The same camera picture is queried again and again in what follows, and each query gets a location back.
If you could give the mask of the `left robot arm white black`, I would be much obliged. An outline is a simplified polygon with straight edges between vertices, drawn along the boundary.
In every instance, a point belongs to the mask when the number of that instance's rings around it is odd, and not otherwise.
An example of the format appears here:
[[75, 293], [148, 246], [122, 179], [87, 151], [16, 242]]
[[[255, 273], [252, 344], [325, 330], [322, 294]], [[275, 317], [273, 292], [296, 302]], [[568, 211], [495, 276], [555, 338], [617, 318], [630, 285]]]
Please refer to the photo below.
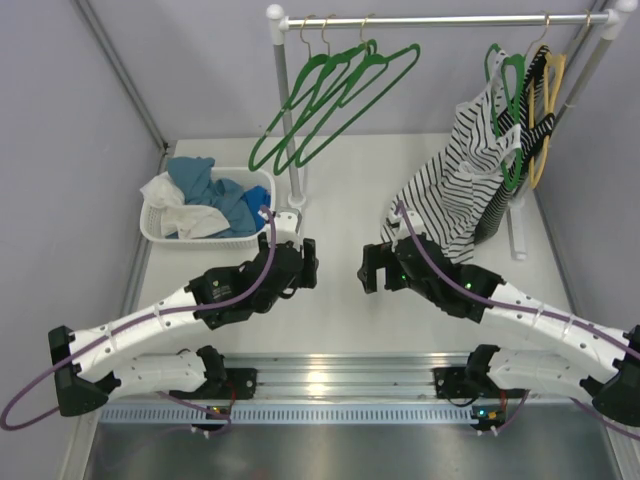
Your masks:
[[317, 268], [314, 240], [271, 248], [261, 235], [253, 260], [211, 268], [139, 312], [92, 329], [52, 329], [48, 343], [60, 414], [80, 416], [112, 399], [157, 390], [217, 396], [227, 375], [215, 348], [181, 347], [175, 354], [159, 348], [269, 312], [298, 289], [314, 288]]

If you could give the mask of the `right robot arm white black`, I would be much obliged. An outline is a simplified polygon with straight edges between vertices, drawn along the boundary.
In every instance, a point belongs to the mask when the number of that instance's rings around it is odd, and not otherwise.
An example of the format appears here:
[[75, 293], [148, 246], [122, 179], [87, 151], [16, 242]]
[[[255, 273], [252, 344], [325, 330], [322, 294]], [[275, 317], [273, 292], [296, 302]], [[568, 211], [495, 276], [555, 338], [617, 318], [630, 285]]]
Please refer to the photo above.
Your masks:
[[639, 330], [609, 328], [548, 306], [499, 274], [455, 264], [424, 236], [369, 244], [357, 277], [366, 293], [385, 273], [390, 291], [410, 289], [445, 314], [521, 337], [530, 352], [480, 345], [465, 376], [478, 396], [530, 390], [588, 402], [626, 426], [639, 424]]

